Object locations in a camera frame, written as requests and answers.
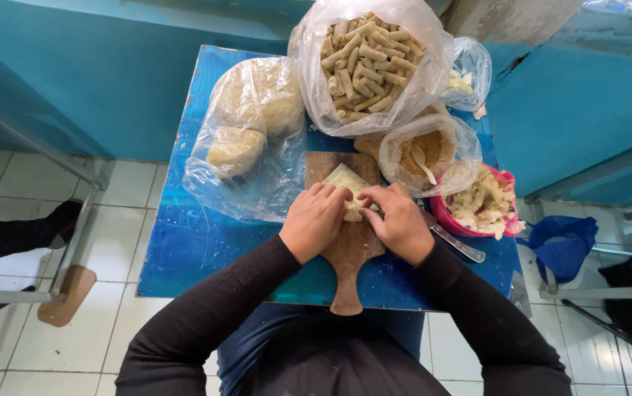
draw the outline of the pink bowl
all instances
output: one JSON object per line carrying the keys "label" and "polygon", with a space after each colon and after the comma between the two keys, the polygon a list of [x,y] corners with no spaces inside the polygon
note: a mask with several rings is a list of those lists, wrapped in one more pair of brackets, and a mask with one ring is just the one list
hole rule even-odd
{"label": "pink bowl", "polygon": [[[495,180],[500,184],[501,187],[505,187],[509,184],[512,185],[512,192],[514,192],[514,176],[507,172],[506,170],[496,170],[495,168],[484,164],[487,166],[492,174],[494,175]],[[429,202],[431,203],[431,212],[434,213],[436,219],[438,219],[438,223],[443,226],[443,228],[450,232],[453,235],[458,235],[460,237],[493,237],[494,232],[479,232],[473,231],[465,228],[461,225],[455,218],[452,216],[451,211],[448,210],[448,207],[445,205],[446,200],[452,200],[452,196],[449,195],[447,197],[431,197]],[[505,219],[507,223],[507,227],[504,230],[504,235],[507,237],[513,237],[522,231],[522,224],[519,222],[519,212],[517,211],[517,198],[514,197],[512,201],[512,206],[514,207],[514,219]]]}

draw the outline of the black long sleeve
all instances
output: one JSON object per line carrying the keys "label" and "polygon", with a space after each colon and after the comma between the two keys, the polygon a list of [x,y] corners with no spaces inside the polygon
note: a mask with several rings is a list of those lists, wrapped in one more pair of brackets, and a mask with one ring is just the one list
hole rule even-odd
{"label": "black long sleeve", "polygon": [[117,395],[205,395],[203,364],[280,283],[301,269],[278,235],[181,293],[137,333]]}
{"label": "black long sleeve", "polygon": [[[117,394],[206,394],[206,358],[300,268],[274,236],[182,293],[131,341]],[[555,350],[444,242],[436,240],[416,271],[477,353],[485,395],[571,394]],[[253,368],[245,389],[251,395],[448,395],[393,338],[359,316],[296,319],[270,340]]]}
{"label": "black long sleeve", "polygon": [[485,395],[571,394],[570,378],[555,349],[511,301],[463,265],[442,240],[436,239],[416,272],[477,354]]}

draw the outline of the blue table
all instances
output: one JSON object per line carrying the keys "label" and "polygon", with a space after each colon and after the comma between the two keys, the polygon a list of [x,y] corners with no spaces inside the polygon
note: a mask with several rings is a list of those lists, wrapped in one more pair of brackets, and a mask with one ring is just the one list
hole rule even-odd
{"label": "blue table", "polygon": [[[187,104],[174,143],[167,180],[152,229],[146,262],[137,287],[138,297],[176,297],[196,282],[213,274],[267,240],[281,224],[248,225],[202,206],[182,186],[184,164],[194,146],[208,108],[211,89],[218,78],[240,61],[268,57],[246,51],[202,46],[188,91]],[[487,117],[475,120],[471,113],[455,115],[478,134],[484,161],[496,165],[497,158]],[[311,151],[355,152],[353,141],[307,131]],[[504,295],[509,295],[514,271],[521,272],[514,238],[461,238],[487,254],[481,264],[470,268]],[[408,264],[391,252],[370,259],[357,276],[357,290],[364,307],[435,310],[412,288]],[[328,305],[336,293],[331,266],[317,257],[282,284],[268,301]]]}

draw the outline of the clear plastic bag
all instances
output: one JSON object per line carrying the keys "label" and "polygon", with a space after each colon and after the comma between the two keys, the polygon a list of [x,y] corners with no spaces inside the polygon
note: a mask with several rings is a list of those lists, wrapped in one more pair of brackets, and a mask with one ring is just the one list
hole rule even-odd
{"label": "clear plastic bag", "polygon": [[475,111],[487,99],[492,84],[492,59],[487,49],[472,37],[458,37],[454,41],[455,62],[452,69],[465,76],[471,73],[472,93],[448,88],[440,100],[446,106],[462,111]]}
{"label": "clear plastic bag", "polygon": [[283,223],[303,191],[305,158],[294,61],[248,59],[214,86],[182,185],[233,219]]}
{"label": "clear plastic bag", "polygon": [[[361,120],[341,118],[321,71],[321,49],[329,25],[372,11],[384,22],[399,25],[426,46],[411,82],[389,111]],[[423,0],[317,0],[289,36],[287,55],[298,64],[306,111],[325,134],[355,138],[404,125],[435,102],[448,86],[454,59],[452,36]]]}
{"label": "clear plastic bag", "polygon": [[[443,138],[439,160],[429,167],[438,182],[436,185],[431,184],[423,172],[413,173],[400,163],[403,150],[406,151],[412,139],[434,131],[440,131]],[[475,131],[463,120],[446,114],[424,115],[396,128],[384,135],[379,146],[378,163],[382,175],[390,183],[401,184],[414,198],[446,196],[465,190],[475,181],[481,162],[482,148]]]}

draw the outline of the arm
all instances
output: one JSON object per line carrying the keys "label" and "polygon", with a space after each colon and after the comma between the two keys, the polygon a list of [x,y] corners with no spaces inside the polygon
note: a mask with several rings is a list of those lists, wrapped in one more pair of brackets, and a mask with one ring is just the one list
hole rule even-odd
{"label": "arm", "polygon": [[570,395],[570,378],[555,349],[443,240],[436,240],[415,271],[480,359],[486,395]]}
{"label": "arm", "polygon": [[486,395],[570,395],[570,379],[552,346],[509,300],[434,239],[404,189],[396,183],[386,190],[371,187],[357,198],[382,207],[384,220],[361,211],[382,242],[416,267],[432,300],[451,313],[483,366]]}
{"label": "arm", "polygon": [[336,237],[349,190],[317,183],[296,198],[282,231],[190,287],[135,335],[118,395],[205,395],[203,364],[301,265]]}

